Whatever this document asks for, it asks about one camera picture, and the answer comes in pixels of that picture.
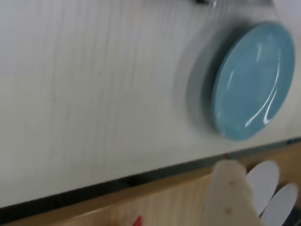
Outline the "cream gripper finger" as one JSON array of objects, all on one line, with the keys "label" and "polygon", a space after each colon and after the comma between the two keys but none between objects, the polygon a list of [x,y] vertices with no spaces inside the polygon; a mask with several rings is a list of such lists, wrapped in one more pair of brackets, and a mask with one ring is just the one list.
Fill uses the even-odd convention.
[{"label": "cream gripper finger", "polygon": [[206,195],[208,226],[260,226],[252,204],[253,193],[246,181],[246,168],[238,161],[215,164]]}]

